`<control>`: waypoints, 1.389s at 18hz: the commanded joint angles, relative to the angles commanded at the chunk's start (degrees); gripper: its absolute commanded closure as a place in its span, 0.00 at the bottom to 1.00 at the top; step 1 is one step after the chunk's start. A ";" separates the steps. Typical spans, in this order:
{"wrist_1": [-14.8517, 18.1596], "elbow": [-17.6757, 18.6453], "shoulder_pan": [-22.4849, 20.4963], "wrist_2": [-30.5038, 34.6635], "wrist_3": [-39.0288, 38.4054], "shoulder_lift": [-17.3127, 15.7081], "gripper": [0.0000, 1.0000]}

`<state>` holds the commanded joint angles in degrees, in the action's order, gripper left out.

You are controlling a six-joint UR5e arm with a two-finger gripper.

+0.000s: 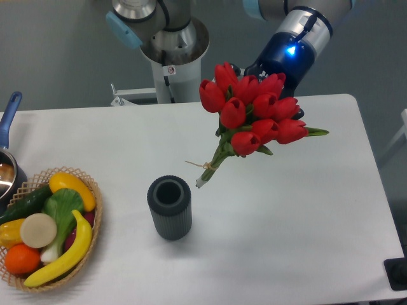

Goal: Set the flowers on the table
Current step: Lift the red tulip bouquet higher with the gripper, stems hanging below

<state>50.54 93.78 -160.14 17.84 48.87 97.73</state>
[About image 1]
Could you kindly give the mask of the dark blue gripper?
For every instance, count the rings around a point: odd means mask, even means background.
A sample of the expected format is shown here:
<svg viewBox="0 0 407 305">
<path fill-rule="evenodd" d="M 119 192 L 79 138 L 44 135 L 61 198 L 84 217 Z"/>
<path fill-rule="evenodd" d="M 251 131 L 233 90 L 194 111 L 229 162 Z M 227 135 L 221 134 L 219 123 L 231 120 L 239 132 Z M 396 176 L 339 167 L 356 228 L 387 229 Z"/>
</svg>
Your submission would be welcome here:
<svg viewBox="0 0 407 305">
<path fill-rule="evenodd" d="M 286 78 L 280 96 L 285 98 L 294 96 L 295 89 L 314 62 L 315 55 L 311 46 L 288 32 L 278 32 L 272 36 L 253 64 L 244 70 L 235 64 L 231 66 L 239 78 L 254 76 L 259 82 L 272 74 L 283 73 Z"/>
</svg>

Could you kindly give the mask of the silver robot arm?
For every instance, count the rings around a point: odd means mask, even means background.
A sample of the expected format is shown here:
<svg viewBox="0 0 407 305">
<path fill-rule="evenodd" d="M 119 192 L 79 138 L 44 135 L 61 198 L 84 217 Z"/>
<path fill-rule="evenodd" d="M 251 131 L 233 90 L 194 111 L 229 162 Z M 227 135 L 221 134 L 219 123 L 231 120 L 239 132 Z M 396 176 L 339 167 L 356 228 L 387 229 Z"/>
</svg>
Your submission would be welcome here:
<svg viewBox="0 0 407 305">
<path fill-rule="evenodd" d="M 295 89 L 331 39 L 334 29 L 354 7 L 353 1 L 113 1 L 106 22 L 127 48 L 141 50 L 153 72 L 152 89 L 122 90 L 124 98 L 155 97 L 160 104 L 196 102 L 201 60 L 209 36 L 217 34 L 243 46 L 254 35 L 244 29 L 250 18 L 279 22 L 275 34 L 257 59 L 238 75 L 264 80 L 273 73 L 286 75 L 282 94 Z"/>
</svg>

